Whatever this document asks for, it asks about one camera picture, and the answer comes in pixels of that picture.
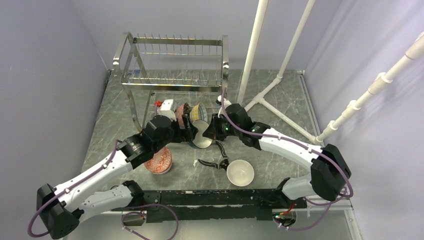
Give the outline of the teal white bowl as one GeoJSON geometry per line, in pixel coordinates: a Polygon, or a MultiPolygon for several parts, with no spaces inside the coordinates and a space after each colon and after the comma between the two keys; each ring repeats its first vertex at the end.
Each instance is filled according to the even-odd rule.
{"type": "Polygon", "coordinates": [[[201,119],[192,122],[193,126],[197,128],[198,132],[195,134],[194,139],[188,144],[194,149],[206,149],[212,144],[212,139],[204,137],[203,133],[209,127],[209,124],[201,119]]]}

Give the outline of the brown floral bowl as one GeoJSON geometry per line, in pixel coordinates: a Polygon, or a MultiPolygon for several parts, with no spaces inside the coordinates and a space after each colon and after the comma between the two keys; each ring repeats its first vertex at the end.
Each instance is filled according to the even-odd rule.
{"type": "Polygon", "coordinates": [[[191,106],[188,103],[183,103],[180,106],[177,107],[175,116],[178,122],[178,125],[181,129],[185,129],[184,121],[183,121],[183,115],[190,114],[191,106]]]}

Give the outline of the red patterned bowl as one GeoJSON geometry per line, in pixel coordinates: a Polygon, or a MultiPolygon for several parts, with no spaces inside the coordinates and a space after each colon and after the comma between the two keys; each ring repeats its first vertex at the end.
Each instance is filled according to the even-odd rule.
{"type": "Polygon", "coordinates": [[[173,156],[168,147],[163,147],[153,155],[153,158],[146,161],[144,167],[153,174],[167,173],[173,164],[173,156]]]}

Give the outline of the steel dish rack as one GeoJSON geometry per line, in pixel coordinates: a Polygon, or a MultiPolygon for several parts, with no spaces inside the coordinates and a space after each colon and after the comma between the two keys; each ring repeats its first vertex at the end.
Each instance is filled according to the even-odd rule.
{"type": "Polygon", "coordinates": [[[142,129],[133,92],[135,90],[219,93],[228,86],[229,37],[218,39],[173,36],[121,35],[112,59],[129,100],[132,121],[142,129]]]}

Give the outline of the yellow teal patterned bowl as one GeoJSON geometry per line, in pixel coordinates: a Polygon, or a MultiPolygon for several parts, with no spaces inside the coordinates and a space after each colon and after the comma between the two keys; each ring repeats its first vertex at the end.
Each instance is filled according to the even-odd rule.
{"type": "Polygon", "coordinates": [[[202,102],[193,106],[189,113],[189,117],[192,122],[197,120],[203,120],[205,122],[208,122],[209,118],[208,118],[206,106],[202,102]]]}

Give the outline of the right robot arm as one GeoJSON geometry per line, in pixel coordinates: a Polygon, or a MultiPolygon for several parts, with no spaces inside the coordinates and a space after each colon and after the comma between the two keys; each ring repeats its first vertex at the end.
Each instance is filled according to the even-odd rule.
{"type": "Polygon", "coordinates": [[[218,141],[235,136],[248,147],[279,155],[308,170],[307,175],[287,178],[278,185],[275,200],[282,208],[314,195],[329,202],[353,196],[349,181],[352,173],[335,145],[322,147],[286,136],[265,123],[253,121],[238,103],[223,106],[221,113],[213,114],[202,135],[218,141]]]}

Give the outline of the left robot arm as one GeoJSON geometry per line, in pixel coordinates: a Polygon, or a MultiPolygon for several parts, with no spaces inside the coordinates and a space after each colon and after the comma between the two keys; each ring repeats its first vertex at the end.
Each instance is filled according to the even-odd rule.
{"type": "Polygon", "coordinates": [[[52,186],[48,183],[36,192],[36,213],[27,233],[33,238],[50,235],[53,240],[71,233],[84,220],[110,209],[139,209],[143,190],[134,181],[126,181],[111,191],[97,190],[109,180],[129,173],[151,160],[169,143],[191,142],[199,133],[188,116],[184,128],[175,118],[156,115],[141,130],[124,140],[116,140],[112,152],[76,177],[52,186]]]}

